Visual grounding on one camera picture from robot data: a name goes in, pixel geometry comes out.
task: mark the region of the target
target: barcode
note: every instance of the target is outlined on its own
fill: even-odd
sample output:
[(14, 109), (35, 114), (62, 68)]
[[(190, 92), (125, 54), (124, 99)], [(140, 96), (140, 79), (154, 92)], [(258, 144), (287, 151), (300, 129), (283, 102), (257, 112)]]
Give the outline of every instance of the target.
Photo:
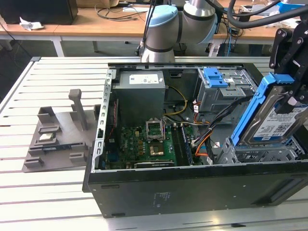
[(281, 133), (281, 132), (285, 132), (289, 127), (289, 124), (286, 125), (279, 125), (275, 130), (274, 133)]

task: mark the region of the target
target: green motherboard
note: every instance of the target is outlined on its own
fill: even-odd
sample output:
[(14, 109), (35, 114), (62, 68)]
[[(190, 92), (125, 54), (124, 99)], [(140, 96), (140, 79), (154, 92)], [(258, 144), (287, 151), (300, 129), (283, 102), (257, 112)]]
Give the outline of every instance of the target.
[[(169, 163), (172, 166), (181, 165), (179, 155), (176, 153), (179, 146), (178, 138), (183, 140), (182, 133), (175, 139), (175, 128), (171, 125), (160, 127), (150, 127), (148, 134), (163, 134), (162, 140), (147, 138), (146, 126), (122, 127), (120, 131), (119, 149), (117, 152), (107, 155), (106, 163), (109, 169), (136, 168), (135, 164), (145, 164), (145, 162)], [(186, 141), (188, 143), (194, 139), (193, 128), (184, 127)]]

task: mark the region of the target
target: slotted metal worktable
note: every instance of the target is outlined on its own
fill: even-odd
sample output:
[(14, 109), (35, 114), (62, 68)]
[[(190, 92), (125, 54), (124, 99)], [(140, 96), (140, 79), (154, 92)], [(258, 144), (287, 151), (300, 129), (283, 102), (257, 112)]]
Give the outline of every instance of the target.
[[(84, 167), (67, 171), (21, 172), (38, 122), (36, 114), (40, 107), (52, 106), (55, 112), (70, 111), (72, 102), (68, 99), (68, 92), (79, 88), (83, 92), (84, 108), (91, 109), (93, 105), (100, 103), (107, 63), (137, 61), (137, 58), (131, 57), (54, 57), (29, 63), (0, 104), (1, 231), (207, 230), (219, 227), (235, 231), (284, 231), (308, 227), (307, 188), (277, 207), (105, 220), (92, 194), (81, 191)], [(264, 75), (269, 71), (269, 59), (264, 57), (181, 57), (177, 58), (177, 62), (251, 62)], [(241, 223), (246, 227), (230, 228), (232, 223)]]

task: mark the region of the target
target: blue latch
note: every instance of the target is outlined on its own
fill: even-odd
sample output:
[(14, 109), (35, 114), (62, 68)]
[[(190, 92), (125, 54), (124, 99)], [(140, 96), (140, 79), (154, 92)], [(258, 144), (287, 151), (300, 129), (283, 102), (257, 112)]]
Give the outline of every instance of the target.
[(203, 68), (203, 75), (207, 79), (210, 88), (226, 88), (228, 84), (222, 78), (217, 68)]

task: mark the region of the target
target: blue drive bracket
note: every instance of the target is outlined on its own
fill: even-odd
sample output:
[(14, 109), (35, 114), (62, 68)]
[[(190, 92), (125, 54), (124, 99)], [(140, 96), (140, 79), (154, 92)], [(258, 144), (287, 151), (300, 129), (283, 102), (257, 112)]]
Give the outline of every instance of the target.
[(249, 122), (250, 118), (254, 115), (257, 107), (264, 103), (266, 99), (266, 89), (274, 84), (292, 84), (294, 82), (294, 79), (285, 74), (273, 74), (269, 73), (268, 76), (265, 76), (262, 78), (261, 83), (255, 92), (251, 102), (249, 103), (248, 107), (246, 108), (246, 111), (244, 112), (240, 122), (237, 124), (234, 132), (231, 135), (231, 140), (233, 142), (233, 145), (237, 145), (238, 141), (240, 140), (240, 135), (245, 132), (244, 128)]
[(217, 68), (204, 67), (203, 75), (207, 79), (210, 88), (226, 88), (228, 86)]

